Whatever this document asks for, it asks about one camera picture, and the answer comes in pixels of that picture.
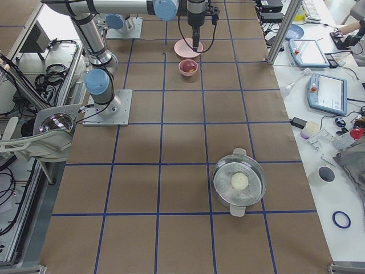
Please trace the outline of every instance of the pink plate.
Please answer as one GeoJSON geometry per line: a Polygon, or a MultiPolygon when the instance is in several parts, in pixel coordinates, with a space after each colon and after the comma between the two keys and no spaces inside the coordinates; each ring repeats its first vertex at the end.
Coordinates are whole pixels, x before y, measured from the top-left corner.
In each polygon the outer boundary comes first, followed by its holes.
{"type": "MultiPolygon", "coordinates": [[[[193,44],[192,38],[186,38],[185,39],[187,43],[191,46],[193,44]]],[[[198,57],[200,53],[195,53],[192,49],[190,49],[185,41],[183,39],[177,41],[175,43],[175,46],[173,47],[176,54],[184,59],[193,59],[195,57],[198,57]]],[[[203,44],[199,42],[198,51],[203,51],[203,44]]]]}

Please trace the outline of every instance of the blue tablet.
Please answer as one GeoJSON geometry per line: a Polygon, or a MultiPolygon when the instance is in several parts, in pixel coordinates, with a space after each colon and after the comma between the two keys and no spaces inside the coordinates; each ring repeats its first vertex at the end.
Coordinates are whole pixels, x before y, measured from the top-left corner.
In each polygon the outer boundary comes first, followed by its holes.
{"type": "Polygon", "coordinates": [[[290,39],[289,50],[299,67],[330,66],[315,39],[290,39]]]}
{"type": "Polygon", "coordinates": [[[346,80],[324,74],[313,74],[308,85],[308,102],[311,108],[335,115],[346,115],[346,80]]]}

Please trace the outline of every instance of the black box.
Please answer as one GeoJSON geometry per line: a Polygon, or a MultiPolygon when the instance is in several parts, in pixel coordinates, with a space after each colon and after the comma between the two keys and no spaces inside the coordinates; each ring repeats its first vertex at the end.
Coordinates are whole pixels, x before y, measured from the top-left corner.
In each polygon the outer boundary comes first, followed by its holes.
{"type": "Polygon", "coordinates": [[[281,0],[256,0],[262,13],[279,13],[283,8],[281,0]]]}
{"type": "Polygon", "coordinates": [[[282,13],[261,13],[262,23],[281,23],[283,19],[282,13]]]}

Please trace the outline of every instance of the blue ring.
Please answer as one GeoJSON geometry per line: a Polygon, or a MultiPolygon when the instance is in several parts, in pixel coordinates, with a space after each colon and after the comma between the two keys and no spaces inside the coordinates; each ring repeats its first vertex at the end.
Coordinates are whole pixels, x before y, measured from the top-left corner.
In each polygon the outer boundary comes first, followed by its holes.
{"type": "Polygon", "coordinates": [[[346,229],[346,228],[349,228],[351,226],[351,219],[350,219],[350,217],[348,216],[348,214],[344,213],[343,211],[336,211],[336,212],[334,212],[332,214],[332,221],[339,228],[346,229]],[[337,223],[337,221],[336,221],[336,215],[339,214],[339,213],[341,213],[343,216],[345,216],[347,218],[348,224],[346,226],[343,226],[343,225],[340,225],[339,223],[337,223]]]}

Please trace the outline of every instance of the white keyboard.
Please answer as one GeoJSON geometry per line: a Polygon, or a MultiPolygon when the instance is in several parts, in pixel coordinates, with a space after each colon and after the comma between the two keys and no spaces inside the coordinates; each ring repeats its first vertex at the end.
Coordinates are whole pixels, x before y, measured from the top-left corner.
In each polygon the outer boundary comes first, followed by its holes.
{"type": "Polygon", "coordinates": [[[306,13],[306,21],[318,23],[321,21],[321,16],[319,16],[317,10],[315,9],[313,0],[303,0],[302,7],[306,13]]]}

